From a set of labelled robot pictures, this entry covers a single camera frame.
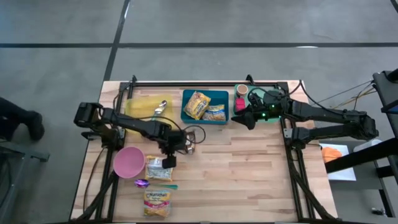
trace wooden table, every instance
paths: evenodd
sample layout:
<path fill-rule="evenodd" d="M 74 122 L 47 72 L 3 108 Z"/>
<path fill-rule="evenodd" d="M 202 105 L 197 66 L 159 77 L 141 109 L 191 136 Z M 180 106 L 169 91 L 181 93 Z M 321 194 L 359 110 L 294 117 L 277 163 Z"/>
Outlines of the wooden table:
<path fill-rule="evenodd" d="M 299 83 L 297 80 L 285 82 L 288 82 L 290 90 Z M 179 115 L 184 89 L 192 87 L 138 87 L 134 89 L 133 99 L 148 95 L 172 95 L 174 120 L 184 127 L 186 125 L 181 122 Z M 228 91 L 229 108 L 232 110 L 233 87 L 200 89 Z M 119 82 L 104 82 L 99 102 L 111 108 L 112 100 L 118 90 Z M 308 102 L 301 88 L 291 97 Z M 313 128 L 314 123 L 308 121 L 297 123 L 297 126 Z M 224 126 L 203 125 L 203 127 L 207 138 L 205 142 L 197 145 L 196 152 L 186 156 L 177 154 L 173 184 L 177 184 L 179 189 L 172 191 L 172 213 L 164 221 L 297 221 L 280 124 L 257 123 L 252 131 L 233 121 Z M 156 142 L 140 136 L 127 134 L 125 146 L 136 146 L 148 155 L 163 156 Z M 100 141 L 89 143 L 71 218 L 76 218 L 82 213 L 86 183 L 100 151 Z M 100 189 L 105 154 L 101 155 L 89 186 L 87 204 Z M 303 150 L 303 157 L 312 192 L 327 211 L 336 217 L 336 208 L 319 147 L 308 145 Z M 137 178 L 144 178 L 144 172 Z M 143 189 L 134 186 L 134 179 L 120 179 L 114 222 L 159 221 L 143 217 L 143 194 Z M 108 199 L 109 197 L 105 198 L 104 211 L 108 209 Z M 300 199 L 306 214 L 301 190 Z"/>

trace black metal frame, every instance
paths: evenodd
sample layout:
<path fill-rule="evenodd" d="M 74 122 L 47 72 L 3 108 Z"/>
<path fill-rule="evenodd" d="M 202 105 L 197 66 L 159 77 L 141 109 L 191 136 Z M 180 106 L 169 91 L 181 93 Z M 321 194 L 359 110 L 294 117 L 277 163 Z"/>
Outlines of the black metal frame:
<path fill-rule="evenodd" d="M 269 87 L 274 87 L 278 88 L 284 93 L 289 92 L 288 84 L 287 82 L 257 82 L 254 83 L 252 77 L 248 75 L 246 78 L 246 81 L 242 82 L 137 82 L 135 77 L 133 77 L 133 81 L 131 82 L 121 82 L 119 86 L 119 96 L 117 98 L 117 103 L 116 103 L 116 110 L 120 111 L 121 105 L 122 105 L 122 100 L 124 97 L 124 92 L 128 90 L 127 98 L 131 99 L 132 98 L 132 93 L 135 87 L 170 87 L 170 86 L 235 86 L 236 84 L 252 84 L 256 86 L 269 86 Z M 282 129 L 287 128 L 286 121 L 284 119 L 280 120 L 280 125 Z M 290 122 L 290 125 L 292 128 L 295 127 L 295 122 Z M 293 149 L 286 144 L 286 138 L 282 134 L 282 137 L 284 138 L 284 144 L 285 144 L 285 151 L 287 155 L 287 165 L 289 168 L 289 175 L 290 175 L 290 182 L 292 186 L 292 192 L 293 192 L 293 199 L 295 203 L 295 210 L 297 214 L 297 221 L 298 222 L 307 222 L 307 223 L 353 223 L 353 222 L 344 222 L 339 219 L 335 219 L 329 214 L 327 214 L 326 210 L 324 210 L 324 213 L 319 213 L 322 220 L 316 219 L 315 218 L 315 212 L 314 208 L 318 207 L 321 208 L 321 211 L 323 207 L 320 205 L 318 200 L 315 198 L 315 196 L 311 193 L 309 186 L 308 186 L 308 179 L 307 179 L 307 173 L 305 170 L 305 164 L 304 164 L 304 159 L 303 159 L 303 154 L 302 151 L 298 150 L 296 151 L 297 153 L 297 162 L 298 162 L 298 168 L 299 172 L 297 172 L 296 167 L 294 165 L 294 159 L 293 159 L 293 154 L 292 151 Z M 108 150 L 108 153 L 106 155 L 106 162 L 104 165 L 104 172 L 103 172 L 103 180 L 101 182 L 101 186 L 104 185 L 104 183 L 107 180 L 107 177 L 109 177 L 109 171 L 111 168 L 111 158 L 112 158 L 112 153 L 114 150 Z M 109 199 L 109 207 L 108 207 L 108 212 L 106 215 L 106 218 L 102 218 L 102 209 L 103 209 L 103 199 L 100 202 L 99 207 L 96 210 L 96 215 L 94 220 L 79 220 L 76 223 L 110 223 L 113 221 L 113 213 L 114 213 L 114 206 L 116 202 L 116 196 L 117 196 L 117 191 L 118 191 L 118 182 L 119 179 L 118 177 L 113 180 L 112 184 L 112 189 L 111 189 L 111 195 Z M 303 210 L 302 210 L 302 204 L 300 201 L 300 195 L 299 195 L 299 185 L 305 195 L 305 200 L 306 200 L 306 206 L 308 210 L 308 218 L 304 217 Z"/>

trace concrete floor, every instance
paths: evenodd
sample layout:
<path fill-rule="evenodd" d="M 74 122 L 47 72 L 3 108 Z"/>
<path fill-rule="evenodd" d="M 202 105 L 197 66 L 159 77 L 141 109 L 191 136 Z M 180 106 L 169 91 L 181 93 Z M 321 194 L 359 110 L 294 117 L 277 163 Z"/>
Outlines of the concrete floor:
<path fill-rule="evenodd" d="M 0 0 L 0 43 L 112 43 L 123 2 Z M 390 0 L 135 0 L 121 42 L 397 42 L 397 21 Z M 14 223 L 68 219 L 87 144 L 73 117 L 79 102 L 98 100 L 110 51 L 0 48 L 0 96 L 41 112 L 46 128 L 38 143 L 31 144 L 23 128 L 15 141 L 51 153 L 48 163 L 31 163 Z M 302 79 L 320 100 L 397 68 L 396 55 L 398 48 L 387 47 L 119 49 L 110 79 L 241 80 L 250 73 L 258 80 Z M 359 90 L 323 104 L 337 105 Z M 380 107 L 371 95 L 357 109 L 376 119 L 380 139 L 389 139 Z M 366 212 L 381 206 L 374 192 L 333 195 L 340 218 L 396 222 Z"/>

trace food package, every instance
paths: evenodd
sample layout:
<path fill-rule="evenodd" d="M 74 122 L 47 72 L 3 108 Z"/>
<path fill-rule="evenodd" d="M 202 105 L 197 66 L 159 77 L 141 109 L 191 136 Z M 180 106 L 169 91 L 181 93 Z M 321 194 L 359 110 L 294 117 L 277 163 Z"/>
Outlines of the food package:
<path fill-rule="evenodd" d="M 187 105 L 185 105 L 184 111 L 193 119 L 199 120 L 209 105 L 210 100 L 210 97 L 195 91 Z"/>
<path fill-rule="evenodd" d="M 170 192 L 168 190 L 145 191 L 144 215 L 146 217 L 168 217 L 170 210 Z"/>
<path fill-rule="evenodd" d="M 164 169 L 162 167 L 163 158 L 147 156 L 145 166 L 145 179 L 158 179 L 172 181 L 173 168 Z"/>
<path fill-rule="evenodd" d="M 207 107 L 202 119 L 207 121 L 225 121 L 224 105 L 209 106 Z"/>

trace blue tray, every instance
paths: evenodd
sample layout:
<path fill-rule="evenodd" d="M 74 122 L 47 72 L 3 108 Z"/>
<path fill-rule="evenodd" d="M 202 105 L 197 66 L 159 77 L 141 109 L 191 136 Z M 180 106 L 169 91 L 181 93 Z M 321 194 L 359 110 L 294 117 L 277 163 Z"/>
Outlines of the blue tray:
<path fill-rule="evenodd" d="M 199 93 L 203 93 L 207 97 L 210 97 L 210 106 L 216 105 L 224 105 L 225 110 L 225 121 L 204 121 L 202 119 L 196 120 L 191 118 L 184 111 L 185 105 L 188 103 L 189 99 L 193 95 L 193 93 L 197 91 Z M 181 120 L 184 123 L 190 124 L 226 124 L 229 120 L 229 108 L 228 108 L 228 92 L 227 91 L 213 91 L 213 90 L 184 90 L 182 92 L 182 107 L 181 107 Z"/>

